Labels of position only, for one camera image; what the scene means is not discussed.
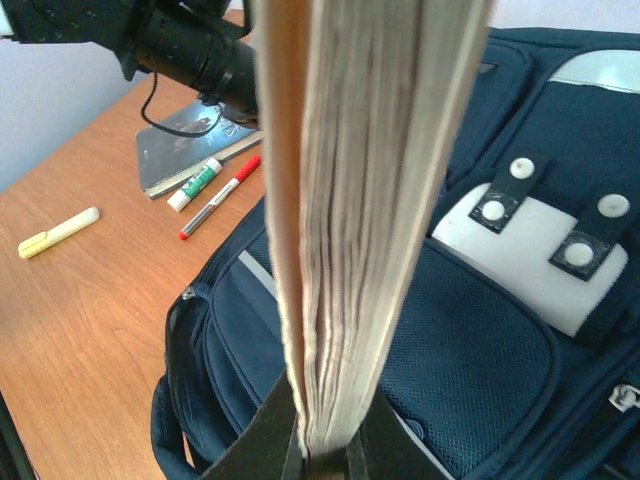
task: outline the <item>gray reflective stripe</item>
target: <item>gray reflective stripe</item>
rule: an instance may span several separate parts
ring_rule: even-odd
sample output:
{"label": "gray reflective stripe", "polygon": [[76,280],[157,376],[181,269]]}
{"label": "gray reflective stripe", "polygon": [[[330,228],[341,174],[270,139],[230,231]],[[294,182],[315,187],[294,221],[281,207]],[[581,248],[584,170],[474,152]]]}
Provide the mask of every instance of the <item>gray reflective stripe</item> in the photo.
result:
{"label": "gray reflective stripe", "polygon": [[251,273],[258,279],[258,281],[264,285],[264,288],[276,298],[276,281],[273,277],[267,272],[267,270],[258,263],[258,261],[251,256],[249,252],[243,250],[240,255],[238,255],[238,260],[240,260],[245,267],[249,269]]}

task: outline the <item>white snap button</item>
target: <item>white snap button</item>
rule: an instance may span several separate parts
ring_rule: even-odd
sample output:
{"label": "white snap button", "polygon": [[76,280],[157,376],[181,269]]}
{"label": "white snap button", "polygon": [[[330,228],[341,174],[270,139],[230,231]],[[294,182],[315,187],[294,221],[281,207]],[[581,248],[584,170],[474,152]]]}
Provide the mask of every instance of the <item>white snap button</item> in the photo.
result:
{"label": "white snap button", "polygon": [[564,259],[574,267],[584,267],[593,260],[593,249],[586,243],[572,243],[564,250]]}
{"label": "white snap button", "polygon": [[482,206],[482,216],[491,222],[504,217],[504,205],[497,200],[489,200]]}
{"label": "white snap button", "polygon": [[605,195],[598,202],[598,211],[607,218],[622,217],[627,214],[630,208],[629,200],[617,193]]}
{"label": "white snap button", "polygon": [[525,157],[516,158],[511,162],[511,165],[509,165],[509,173],[518,180],[529,178],[535,171],[535,163]]}

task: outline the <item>zipper pull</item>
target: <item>zipper pull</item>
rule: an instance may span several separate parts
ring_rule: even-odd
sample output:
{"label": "zipper pull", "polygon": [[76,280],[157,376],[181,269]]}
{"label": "zipper pull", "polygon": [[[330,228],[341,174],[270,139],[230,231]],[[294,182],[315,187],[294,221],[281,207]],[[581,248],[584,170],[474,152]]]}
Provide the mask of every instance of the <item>zipper pull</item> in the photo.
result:
{"label": "zipper pull", "polygon": [[196,291],[192,286],[188,286],[184,289],[184,291],[180,294],[183,300],[191,300],[196,296]]}
{"label": "zipper pull", "polygon": [[640,408],[640,389],[632,385],[618,385],[613,389],[609,402],[623,413],[632,407]]}

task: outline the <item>black cable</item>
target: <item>black cable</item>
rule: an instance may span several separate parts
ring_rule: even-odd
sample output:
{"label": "black cable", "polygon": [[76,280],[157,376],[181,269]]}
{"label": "black cable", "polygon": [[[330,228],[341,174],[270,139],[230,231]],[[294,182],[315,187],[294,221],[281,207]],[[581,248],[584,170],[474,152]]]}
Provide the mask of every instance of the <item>black cable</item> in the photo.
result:
{"label": "black cable", "polygon": [[181,132],[180,130],[174,130],[173,128],[160,125],[159,123],[154,122],[147,116],[147,108],[151,104],[151,100],[153,100],[153,97],[156,94],[157,89],[158,89],[158,74],[156,72],[153,72],[153,86],[151,87],[151,93],[149,93],[149,98],[147,98],[147,100],[142,105],[142,108],[140,109],[140,115],[142,115],[142,118],[144,119],[145,122],[147,122],[149,125],[153,125],[158,130],[162,130],[165,133],[175,135],[176,137],[200,138],[209,134],[214,128],[216,128],[216,126],[220,122],[220,119],[222,118],[222,110],[219,109],[218,118],[216,119],[216,121],[213,122],[213,125],[211,125],[206,130],[203,130],[202,132]]}
{"label": "black cable", "polygon": [[244,10],[244,35],[248,35],[253,30],[251,0],[242,0],[242,8]]}

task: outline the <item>wooden desk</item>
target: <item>wooden desk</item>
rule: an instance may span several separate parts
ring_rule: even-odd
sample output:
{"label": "wooden desk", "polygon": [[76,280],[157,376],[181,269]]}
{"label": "wooden desk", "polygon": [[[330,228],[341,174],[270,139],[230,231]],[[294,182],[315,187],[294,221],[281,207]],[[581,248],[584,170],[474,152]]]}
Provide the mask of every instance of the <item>wooden desk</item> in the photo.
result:
{"label": "wooden desk", "polygon": [[[151,394],[165,314],[263,194],[258,170],[188,241],[185,222],[257,152],[236,158],[182,213],[138,186],[142,82],[0,197],[0,389],[33,464],[50,479],[160,479]],[[160,80],[153,118],[194,100]],[[90,206],[102,218],[31,260],[18,243]]]}

